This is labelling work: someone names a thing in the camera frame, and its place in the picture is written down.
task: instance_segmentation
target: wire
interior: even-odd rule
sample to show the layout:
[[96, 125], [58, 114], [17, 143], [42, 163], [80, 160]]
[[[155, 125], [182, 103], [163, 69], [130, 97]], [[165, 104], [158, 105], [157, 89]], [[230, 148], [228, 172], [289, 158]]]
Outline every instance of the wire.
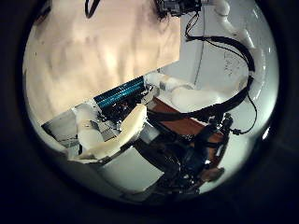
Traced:
[[89, 0], [85, 1], [85, 16], [86, 18], [90, 19], [93, 16], [96, 8], [98, 7], [101, 0], [93, 0], [93, 4], [91, 10], [89, 10]]
[[210, 45], [213, 45], [213, 46], [217, 47], [217, 48], [220, 48], [220, 49], [226, 49], [226, 50], [232, 52], [233, 54], [235, 54], [235, 55], [239, 56], [241, 59], [243, 59], [247, 65], [249, 65], [249, 62], [247, 61], [247, 59], [244, 57], [243, 54], [241, 55], [241, 54], [235, 52], [235, 51], [232, 50], [232, 49], [228, 49], [228, 48], [226, 48], [226, 47], [223, 47], [223, 46], [220, 46], [220, 45], [216, 45], [216, 44], [210, 42], [209, 40], [206, 40], [206, 42], [209, 43]]
[[186, 25], [186, 29], [185, 29], [185, 36], [187, 39], [190, 39], [190, 30], [194, 27], [194, 25], [198, 22], [199, 20], [199, 14], [198, 12], [196, 12], [194, 14], [194, 16], [192, 16], [192, 18], [188, 21], [187, 25]]
[[[202, 8], [202, 15], [203, 15], [203, 17], [202, 17], [203, 34], [205, 35], [206, 34], [206, 10], [205, 10], [204, 7]], [[205, 45], [203, 44], [202, 50], [200, 52], [199, 64], [198, 64], [197, 69], [196, 69], [196, 75], [197, 76], [195, 78], [195, 81], [193, 82], [195, 86], [198, 83], [198, 80], [200, 78], [200, 68], [201, 68], [203, 58], [204, 58], [204, 52], [205, 52]]]
[[245, 133], [249, 133], [252, 129], [253, 129], [253, 127], [255, 126], [255, 123], [256, 123], [256, 120], [257, 120], [257, 118], [258, 118], [258, 109], [256, 108], [256, 105], [253, 103], [253, 101], [251, 100], [251, 98], [250, 98], [250, 96], [249, 96], [249, 93], [247, 94], [247, 97], [249, 98], [249, 100], [250, 100], [250, 102], [251, 102], [251, 104], [252, 104], [252, 106], [253, 106], [253, 108], [254, 108], [254, 112], [255, 112], [255, 118], [254, 118], [254, 121], [253, 121], [253, 124], [252, 124], [252, 126], [248, 129], [248, 130], [246, 130], [246, 131], [244, 131], [244, 132], [242, 132], [241, 130], [238, 130], [238, 129], [231, 129], [230, 131], [233, 133], [233, 134], [235, 134], [235, 135], [240, 135], [240, 134], [245, 134]]

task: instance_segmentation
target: black cable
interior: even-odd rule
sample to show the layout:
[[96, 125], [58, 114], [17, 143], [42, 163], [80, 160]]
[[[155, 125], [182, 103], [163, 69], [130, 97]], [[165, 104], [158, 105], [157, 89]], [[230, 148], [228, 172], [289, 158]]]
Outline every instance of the black cable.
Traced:
[[219, 113], [225, 113], [236, 108], [245, 100], [252, 81], [253, 77], [249, 77], [247, 86], [241, 92], [239, 92], [237, 95], [221, 104], [210, 105], [200, 110], [196, 110], [189, 113], [163, 113], [148, 110], [149, 118], [156, 119], [159, 121], [174, 121], [186, 118], [195, 118], [201, 120], [201, 118], [212, 117]]
[[88, 18], [88, 19], [90, 19], [93, 16], [93, 13], [95, 12], [95, 10], [101, 0], [93, 0], [91, 10], [89, 10], [89, 1], [90, 0], [85, 1], [85, 15], [86, 15], [86, 18]]
[[232, 52], [233, 54], [235, 54], [235, 55], [239, 56], [241, 59], [243, 59], [243, 60], [245, 61], [245, 63], [247, 64], [247, 66], [249, 66], [249, 62], [247, 61], [247, 59], [245, 58], [245, 56], [244, 56], [243, 53], [242, 53], [242, 55], [241, 55], [241, 54], [235, 52], [235, 51], [232, 50], [232, 49], [228, 49], [228, 48], [226, 48], [226, 47], [223, 47], [223, 46], [220, 46], [220, 45], [216, 45], [216, 44], [214, 44], [214, 43], [212, 43], [212, 42], [210, 42], [210, 41], [208, 41], [208, 40], [206, 40], [206, 42], [209, 43], [210, 45], [213, 45], [213, 46], [217, 47], [217, 48], [220, 48], [220, 49], [226, 49], [226, 50]]
[[248, 96], [248, 98], [249, 98], [249, 100], [250, 100], [250, 102], [251, 102], [251, 104], [252, 104], [252, 106], [253, 106], [253, 108], [254, 108], [255, 118], [254, 118], [254, 121], [253, 121], [252, 126], [251, 126], [248, 130], [246, 130], [246, 131], [244, 131], [244, 132], [242, 132], [241, 130], [238, 130], [238, 129], [233, 129], [233, 130], [231, 129], [230, 131], [231, 131], [233, 134], [235, 134], [235, 135], [240, 135], [240, 134], [249, 133], [249, 132], [253, 129], [253, 127], [255, 126], [256, 120], [257, 120], [257, 118], [258, 118], [258, 109], [256, 108], [256, 105], [255, 105], [255, 104], [253, 103], [253, 101], [251, 100], [249, 94], [247, 94], [247, 96]]
[[194, 25], [198, 22], [199, 20], [199, 13], [196, 12], [192, 18], [188, 21], [187, 25], [186, 25], [186, 29], [185, 29], [185, 37], [187, 39], [190, 38], [190, 35], [189, 35], [189, 31], [194, 27]]
[[240, 43], [239, 41], [226, 36], [213, 35], [211, 37], [201, 37], [201, 36], [199, 37], [200, 39], [204, 38], [204, 40], [211, 40], [212, 42], [222, 43], [236, 48], [245, 56], [245, 58], [247, 58], [250, 72], [255, 72], [255, 63], [251, 53], [249, 52], [247, 47], [242, 43]]

